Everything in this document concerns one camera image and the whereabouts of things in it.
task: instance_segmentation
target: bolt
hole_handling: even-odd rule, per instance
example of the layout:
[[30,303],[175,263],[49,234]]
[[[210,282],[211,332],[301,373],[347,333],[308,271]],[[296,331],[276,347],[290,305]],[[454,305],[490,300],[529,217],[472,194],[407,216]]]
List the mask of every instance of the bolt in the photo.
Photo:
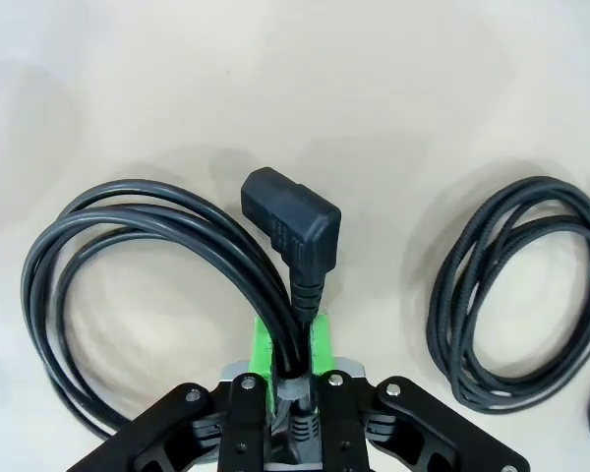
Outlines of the bolt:
[[242,382],[240,382],[240,386],[243,387],[245,390],[251,390],[253,387],[256,386],[256,379],[253,377],[245,377]]
[[196,388],[190,390],[186,395],[186,401],[197,401],[199,398],[201,398],[201,392]]
[[389,385],[386,386],[386,394],[389,396],[400,396],[400,392],[402,390],[400,389],[400,385],[398,385],[397,383],[390,383]]
[[341,386],[341,385],[343,385],[343,377],[340,376],[339,374],[332,374],[327,381],[332,386]]

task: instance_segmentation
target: cable connector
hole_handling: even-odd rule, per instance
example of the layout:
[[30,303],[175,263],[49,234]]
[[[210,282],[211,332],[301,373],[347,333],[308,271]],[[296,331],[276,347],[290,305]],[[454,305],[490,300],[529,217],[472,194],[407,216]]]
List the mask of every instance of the cable connector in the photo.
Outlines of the cable connector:
[[270,167],[249,175],[241,206],[290,267],[293,310],[309,324],[319,310],[325,275],[336,266],[340,209]]

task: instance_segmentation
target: table surface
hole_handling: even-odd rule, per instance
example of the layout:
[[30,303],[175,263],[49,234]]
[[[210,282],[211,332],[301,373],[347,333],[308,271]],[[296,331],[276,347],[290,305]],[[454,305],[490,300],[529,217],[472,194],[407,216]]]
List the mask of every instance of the table surface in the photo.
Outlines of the table surface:
[[[77,193],[139,177],[204,196],[268,248],[239,209],[264,165],[342,209],[324,295],[337,355],[373,383],[414,380],[534,471],[590,471],[590,362],[551,400],[488,417],[455,403],[424,335],[435,274],[486,197],[534,174],[590,195],[590,0],[121,3],[0,0],[0,471],[61,472],[98,444],[25,329],[34,238]],[[577,239],[526,248],[481,313],[481,360],[506,375],[546,361],[585,283]],[[128,415],[249,356],[252,308],[178,247],[110,249],[73,288],[78,361]]]

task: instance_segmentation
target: smooth black cable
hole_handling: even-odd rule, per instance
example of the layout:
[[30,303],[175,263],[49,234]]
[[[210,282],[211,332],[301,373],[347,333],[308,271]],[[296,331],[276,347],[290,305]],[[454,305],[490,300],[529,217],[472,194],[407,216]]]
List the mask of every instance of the smooth black cable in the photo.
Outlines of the smooth black cable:
[[[564,214],[520,223],[546,201],[561,203]],[[474,352],[479,310],[504,265],[527,244],[555,232],[582,236],[590,255],[590,198],[561,180],[530,177],[491,196],[443,262],[429,307],[428,348],[456,400],[473,410],[504,414],[536,405],[560,391],[590,357],[590,281],[572,334],[544,366],[517,378],[498,376]]]
[[[152,204],[90,207],[103,199],[126,195],[158,198],[182,209]],[[53,287],[53,273],[64,245],[101,223],[120,227],[80,248]],[[306,371],[301,333],[284,283],[242,226],[210,202],[171,185],[147,180],[109,182],[74,199],[43,231],[29,251],[22,274],[22,303],[30,338],[61,401],[91,431],[106,439],[108,430],[117,431],[129,420],[105,403],[79,372],[66,338],[66,297],[78,269],[91,257],[109,246],[136,239],[180,244],[215,266],[241,290],[266,325],[278,372],[297,377]],[[51,348],[53,334],[67,370]]]

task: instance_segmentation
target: black plug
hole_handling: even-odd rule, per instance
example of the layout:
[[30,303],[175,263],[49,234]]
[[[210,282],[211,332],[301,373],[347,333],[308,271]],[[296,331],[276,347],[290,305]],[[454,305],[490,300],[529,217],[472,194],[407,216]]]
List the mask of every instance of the black plug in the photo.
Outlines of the black plug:
[[293,310],[302,326],[309,325],[319,310],[325,275],[336,266],[341,210],[270,167],[247,177],[241,206],[290,267]]

